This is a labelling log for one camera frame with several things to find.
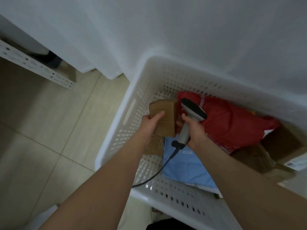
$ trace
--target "hand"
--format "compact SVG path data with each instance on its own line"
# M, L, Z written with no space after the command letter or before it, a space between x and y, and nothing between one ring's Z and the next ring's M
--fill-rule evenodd
M182 114L182 120L187 122L190 127L190 141L187 143L190 149L195 151L200 151L202 143L208 140L208 137L206 136L204 127L197 121L187 117L185 114ZM184 121L177 120L176 124L179 126L177 129L178 133L181 131Z
M161 111L156 114L153 118L150 119L149 115L143 115L142 122L138 132L142 137L144 137L144 141L148 146L151 141L151 136L156 128L158 121L164 116L165 112Z

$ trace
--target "red plastic mailer bag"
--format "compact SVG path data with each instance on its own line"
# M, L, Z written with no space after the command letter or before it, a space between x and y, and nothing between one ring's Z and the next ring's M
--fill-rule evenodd
M178 93L180 115L184 113L181 107L181 99L184 97L206 112L207 119L200 123L207 136L228 154L241 147L259 143L266 134L280 126L279 121L273 117L258 117L224 99L193 92Z

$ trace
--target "white curtain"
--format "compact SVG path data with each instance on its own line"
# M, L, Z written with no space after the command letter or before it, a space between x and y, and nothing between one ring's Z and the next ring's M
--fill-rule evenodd
M307 0L1 0L0 14L110 79L132 80L142 58L163 51L305 100L306 9Z

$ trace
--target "black cable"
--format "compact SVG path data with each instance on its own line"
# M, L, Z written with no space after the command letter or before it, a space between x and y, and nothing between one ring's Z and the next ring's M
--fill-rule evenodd
M140 184L137 184L137 185L133 185L132 188L135 188L135 187L138 187L138 186L141 186L141 185L144 185L146 184L147 182L149 182L150 180L154 179L162 170L163 168L167 165L167 163L179 152L179 150L181 150L182 148L178 147L174 150L173 154L169 157L169 159L165 162L165 164L162 166L162 168L154 175L152 176L151 178L149 178L148 180L146 180L145 182L142 182Z

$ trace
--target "person's left hand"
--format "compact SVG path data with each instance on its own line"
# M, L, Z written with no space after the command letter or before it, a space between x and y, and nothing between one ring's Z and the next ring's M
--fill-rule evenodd
M151 141L151 136L156 128L158 121L164 116L164 111L156 114L153 118L150 119L149 115L143 115L142 122L138 132L144 138L146 145L148 146Z

